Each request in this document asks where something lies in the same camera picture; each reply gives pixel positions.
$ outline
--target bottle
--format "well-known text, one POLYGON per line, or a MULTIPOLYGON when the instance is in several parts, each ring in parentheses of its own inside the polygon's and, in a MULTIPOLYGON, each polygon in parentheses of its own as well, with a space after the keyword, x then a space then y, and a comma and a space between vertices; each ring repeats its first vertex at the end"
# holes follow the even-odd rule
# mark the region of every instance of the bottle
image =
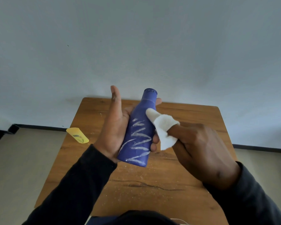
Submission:
POLYGON ((146 110, 156 110, 157 91, 147 88, 140 103, 132 111, 118 159, 137 166, 147 166, 155 126, 146 116, 146 110))

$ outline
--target wooden tabletop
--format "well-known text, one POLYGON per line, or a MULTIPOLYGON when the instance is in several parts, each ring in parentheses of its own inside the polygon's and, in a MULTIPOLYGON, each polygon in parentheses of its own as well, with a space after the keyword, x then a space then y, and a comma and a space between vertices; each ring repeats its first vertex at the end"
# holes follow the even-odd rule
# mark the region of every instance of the wooden tabletop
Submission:
MULTIPOLYGON (((137 101, 122 100, 122 107, 135 103, 137 101)), ((43 202, 82 153, 95 142, 109 104, 110 99, 83 98, 71 127, 80 128, 90 141, 79 144, 67 134, 35 207, 43 202)), ((215 129, 236 160, 218 107, 163 102, 157 106, 157 111, 171 115, 178 121, 203 123, 215 129)), ((194 225, 228 224, 221 207, 202 183, 179 164, 171 148, 160 151, 159 145, 157 152, 150 153, 145 168, 118 163, 91 214, 120 215, 128 210, 154 210, 194 225)))

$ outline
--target yellow object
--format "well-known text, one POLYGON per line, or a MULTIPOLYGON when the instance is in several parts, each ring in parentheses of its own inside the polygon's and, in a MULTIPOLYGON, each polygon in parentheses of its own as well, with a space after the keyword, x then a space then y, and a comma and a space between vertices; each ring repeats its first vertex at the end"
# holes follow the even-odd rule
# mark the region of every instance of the yellow object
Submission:
POLYGON ((85 144, 90 141, 79 128, 68 128, 67 132, 81 144, 85 144))

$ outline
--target white tissue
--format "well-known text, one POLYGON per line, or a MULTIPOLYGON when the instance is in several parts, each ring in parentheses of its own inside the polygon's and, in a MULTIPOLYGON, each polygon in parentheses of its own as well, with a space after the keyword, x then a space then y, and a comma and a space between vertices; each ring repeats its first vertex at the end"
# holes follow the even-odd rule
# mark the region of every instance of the white tissue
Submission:
POLYGON ((152 108, 148 108, 146 110, 146 115, 150 119, 150 121, 155 125, 160 140, 160 150, 165 150, 167 148, 172 147, 176 143, 177 138, 169 136, 167 131, 173 125, 180 125, 180 123, 174 120, 172 116, 162 115, 152 108))

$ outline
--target beige floor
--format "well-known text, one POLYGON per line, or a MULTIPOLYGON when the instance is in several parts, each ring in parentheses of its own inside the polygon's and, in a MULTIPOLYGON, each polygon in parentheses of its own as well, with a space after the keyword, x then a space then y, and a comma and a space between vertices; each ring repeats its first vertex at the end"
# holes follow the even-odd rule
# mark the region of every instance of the beige floor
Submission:
MULTIPOLYGON (((0 140, 0 225, 21 224, 33 210, 65 135, 20 129, 0 140)), ((236 154, 281 209, 281 154, 236 154)))

